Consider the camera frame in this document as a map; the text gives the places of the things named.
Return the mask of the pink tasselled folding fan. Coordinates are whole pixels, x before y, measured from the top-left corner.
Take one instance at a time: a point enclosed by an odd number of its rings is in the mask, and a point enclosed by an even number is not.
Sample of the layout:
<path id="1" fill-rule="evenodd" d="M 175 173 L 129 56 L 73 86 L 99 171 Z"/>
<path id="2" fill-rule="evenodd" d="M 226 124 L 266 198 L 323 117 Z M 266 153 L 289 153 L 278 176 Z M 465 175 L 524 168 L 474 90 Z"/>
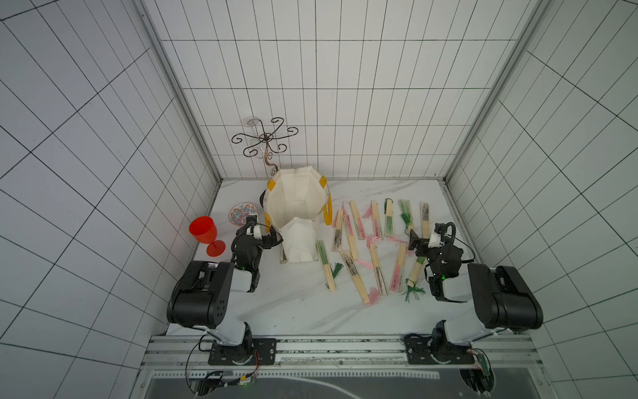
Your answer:
<path id="1" fill-rule="evenodd" d="M 376 201 L 371 201 L 363 218 L 370 219 L 372 221 L 372 236 L 376 239 L 383 239 L 383 233 L 380 225 L 379 208 Z"/>

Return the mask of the natural wood fan row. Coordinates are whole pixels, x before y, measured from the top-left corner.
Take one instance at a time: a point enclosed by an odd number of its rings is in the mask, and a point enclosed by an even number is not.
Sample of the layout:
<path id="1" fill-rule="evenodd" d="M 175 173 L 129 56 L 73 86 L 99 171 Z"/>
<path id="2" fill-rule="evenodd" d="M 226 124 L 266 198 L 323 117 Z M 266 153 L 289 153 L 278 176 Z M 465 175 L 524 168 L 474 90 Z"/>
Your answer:
<path id="1" fill-rule="evenodd" d="M 388 290 L 385 283 L 385 277 L 383 274 L 383 270 L 381 267 L 380 257 L 378 254 L 377 243 L 380 241 L 378 236 L 370 236 L 367 239 L 367 247 L 371 253 L 373 270 L 375 272 L 375 279 L 377 282 L 377 287 L 380 291 L 380 295 L 387 295 Z"/>

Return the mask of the grey fan pink tassel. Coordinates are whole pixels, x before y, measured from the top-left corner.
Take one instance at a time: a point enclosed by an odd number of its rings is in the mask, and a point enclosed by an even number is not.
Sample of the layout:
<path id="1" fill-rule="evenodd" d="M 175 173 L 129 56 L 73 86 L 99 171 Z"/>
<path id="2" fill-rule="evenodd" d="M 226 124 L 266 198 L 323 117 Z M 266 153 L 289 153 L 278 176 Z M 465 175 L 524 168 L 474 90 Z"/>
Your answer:
<path id="1" fill-rule="evenodd" d="M 345 265 L 347 266 L 348 273 L 352 277 L 352 281 L 355 284 L 358 294 L 360 294 L 363 304 L 366 306 L 372 306 L 376 304 L 380 298 L 378 289 L 372 289 L 370 292 L 362 280 L 362 276 L 359 274 L 355 260 L 352 257 L 352 253 L 349 250 L 343 250 L 341 256 Z"/>

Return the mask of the green tasselled folding fan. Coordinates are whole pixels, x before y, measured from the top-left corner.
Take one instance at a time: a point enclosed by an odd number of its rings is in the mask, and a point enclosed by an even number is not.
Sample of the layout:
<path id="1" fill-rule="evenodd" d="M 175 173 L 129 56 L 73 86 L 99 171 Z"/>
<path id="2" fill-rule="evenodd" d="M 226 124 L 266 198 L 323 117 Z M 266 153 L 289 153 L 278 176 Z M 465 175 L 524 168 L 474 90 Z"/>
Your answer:
<path id="1" fill-rule="evenodd" d="M 400 199 L 399 206 L 400 217 L 405 224 L 405 234 L 409 235 L 410 231 L 414 229 L 414 216 L 412 214 L 410 201 L 407 199 Z"/>

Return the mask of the grey pink folding fan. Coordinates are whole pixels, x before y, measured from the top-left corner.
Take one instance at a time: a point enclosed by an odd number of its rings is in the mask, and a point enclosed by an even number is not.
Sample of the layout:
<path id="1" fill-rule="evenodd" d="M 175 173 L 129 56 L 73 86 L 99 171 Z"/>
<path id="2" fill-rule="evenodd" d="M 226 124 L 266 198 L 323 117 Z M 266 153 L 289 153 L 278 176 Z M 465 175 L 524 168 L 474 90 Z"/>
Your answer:
<path id="1" fill-rule="evenodd" d="M 420 203 L 420 219 L 422 238 L 428 239 L 430 237 L 430 206 L 427 202 Z"/>

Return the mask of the white canvas tote bag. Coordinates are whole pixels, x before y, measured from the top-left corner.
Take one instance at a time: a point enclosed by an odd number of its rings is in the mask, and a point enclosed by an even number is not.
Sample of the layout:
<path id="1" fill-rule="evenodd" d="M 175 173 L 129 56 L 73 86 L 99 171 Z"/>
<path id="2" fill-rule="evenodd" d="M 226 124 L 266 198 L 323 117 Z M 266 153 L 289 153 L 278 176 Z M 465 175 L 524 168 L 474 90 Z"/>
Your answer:
<path id="1" fill-rule="evenodd" d="M 267 225 L 282 236 L 290 263 L 317 260 L 317 218 L 332 224 L 332 196 L 327 178 L 314 167 L 278 171 L 267 182 L 263 200 Z"/>

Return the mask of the light green folding fan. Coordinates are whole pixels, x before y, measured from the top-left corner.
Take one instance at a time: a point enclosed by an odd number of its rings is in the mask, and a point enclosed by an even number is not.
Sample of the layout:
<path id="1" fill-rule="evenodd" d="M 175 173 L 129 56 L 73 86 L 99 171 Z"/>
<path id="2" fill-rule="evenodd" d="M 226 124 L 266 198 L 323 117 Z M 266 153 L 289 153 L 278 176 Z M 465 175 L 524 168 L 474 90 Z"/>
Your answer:
<path id="1" fill-rule="evenodd" d="M 393 237 L 394 233 L 394 211 L 393 200 L 391 198 L 385 199 L 384 215 L 385 215 L 385 236 Z"/>

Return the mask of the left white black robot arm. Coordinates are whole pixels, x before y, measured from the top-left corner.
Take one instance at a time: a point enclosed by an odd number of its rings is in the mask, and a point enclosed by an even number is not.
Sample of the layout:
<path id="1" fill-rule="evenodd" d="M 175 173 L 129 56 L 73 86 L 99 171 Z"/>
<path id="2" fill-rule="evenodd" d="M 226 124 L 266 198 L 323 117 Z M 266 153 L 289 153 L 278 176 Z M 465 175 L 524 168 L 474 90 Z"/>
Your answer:
<path id="1" fill-rule="evenodd" d="M 191 262 L 174 286 L 166 311 L 170 324 L 212 337 L 215 352 L 236 364 L 254 356 L 254 345 L 249 325 L 227 315 L 230 294 L 254 292 L 264 250 L 283 242 L 276 229 L 263 234 L 262 227 L 246 224 L 237 231 L 229 261 Z"/>

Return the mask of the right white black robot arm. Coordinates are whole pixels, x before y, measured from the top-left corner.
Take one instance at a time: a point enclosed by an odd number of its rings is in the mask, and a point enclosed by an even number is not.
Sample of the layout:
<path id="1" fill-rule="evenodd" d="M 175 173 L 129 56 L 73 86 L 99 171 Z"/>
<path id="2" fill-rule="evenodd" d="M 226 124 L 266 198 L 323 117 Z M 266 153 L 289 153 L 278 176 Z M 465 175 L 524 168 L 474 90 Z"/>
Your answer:
<path id="1" fill-rule="evenodd" d="M 427 261 L 425 280 L 439 302 L 471 304 L 460 316 L 441 320 L 425 337 L 405 336 L 416 343 L 413 354 L 438 364 L 470 364 L 472 343 L 502 331 L 523 333 L 539 329 L 543 311 L 515 267 L 490 268 L 462 259 L 455 246 L 454 223 L 437 224 L 430 238 L 410 231 L 408 249 Z"/>

